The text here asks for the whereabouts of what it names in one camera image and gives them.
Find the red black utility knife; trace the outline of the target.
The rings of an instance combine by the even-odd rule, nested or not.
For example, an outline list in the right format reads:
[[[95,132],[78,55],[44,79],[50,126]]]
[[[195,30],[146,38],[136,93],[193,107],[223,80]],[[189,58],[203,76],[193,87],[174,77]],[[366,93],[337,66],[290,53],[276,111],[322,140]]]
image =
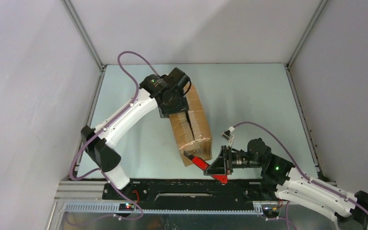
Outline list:
[[[203,160],[200,157],[196,157],[193,154],[190,154],[187,151],[184,151],[184,156],[189,159],[194,165],[196,165],[199,169],[201,169],[203,172],[206,169],[206,167],[209,165],[205,160]],[[210,176],[211,178],[219,181],[221,184],[227,184],[228,183],[228,176]]]

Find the brown cardboard express box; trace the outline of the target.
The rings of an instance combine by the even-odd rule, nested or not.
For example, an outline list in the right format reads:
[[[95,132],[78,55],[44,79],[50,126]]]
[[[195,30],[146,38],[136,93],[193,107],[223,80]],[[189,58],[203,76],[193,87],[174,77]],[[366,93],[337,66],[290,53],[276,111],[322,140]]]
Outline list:
[[[184,156],[190,153],[208,161],[212,159],[212,134],[195,85],[186,94],[189,109],[169,115],[173,135],[185,167],[193,163]]]

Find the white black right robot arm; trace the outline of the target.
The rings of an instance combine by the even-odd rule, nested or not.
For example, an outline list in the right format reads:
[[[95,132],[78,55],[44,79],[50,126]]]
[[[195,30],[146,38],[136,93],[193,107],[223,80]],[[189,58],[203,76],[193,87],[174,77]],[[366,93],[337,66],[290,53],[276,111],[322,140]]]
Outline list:
[[[204,175],[227,176],[234,169],[260,168],[260,196],[296,203],[322,214],[340,230],[365,230],[368,226],[368,193],[344,192],[320,179],[300,172],[297,166],[272,153],[261,138],[252,139],[246,150],[221,146],[218,157],[204,169]]]

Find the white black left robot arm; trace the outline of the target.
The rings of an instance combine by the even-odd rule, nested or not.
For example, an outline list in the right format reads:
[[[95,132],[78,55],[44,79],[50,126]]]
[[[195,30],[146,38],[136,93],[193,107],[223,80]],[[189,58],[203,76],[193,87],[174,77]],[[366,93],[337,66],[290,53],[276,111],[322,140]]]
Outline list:
[[[121,165],[122,157],[114,150],[116,144],[142,117],[155,109],[161,118],[188,111],[186,94],[189,91],[185,87],[192,85],[179,68],[161,76],[151,74],[135,84],[134,96],[123,107],[96,127],[85,126],[80,132],[82,152],[88,154],[107,181],[115,186],[114,194],[123,200],[132,195],[132,186]]]

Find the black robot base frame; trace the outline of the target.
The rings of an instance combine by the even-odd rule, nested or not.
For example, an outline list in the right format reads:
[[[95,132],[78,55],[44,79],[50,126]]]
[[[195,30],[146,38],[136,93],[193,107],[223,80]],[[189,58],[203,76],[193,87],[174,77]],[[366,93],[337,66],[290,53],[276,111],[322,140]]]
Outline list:
[[[133,179],[119,194],[100,181],[94,191],[81,198],[73,211],[111,214],[139,219],[150,214],[258,215],[268,218],[317,220],[320,215],[306,207],[280,201],[261,179]]]

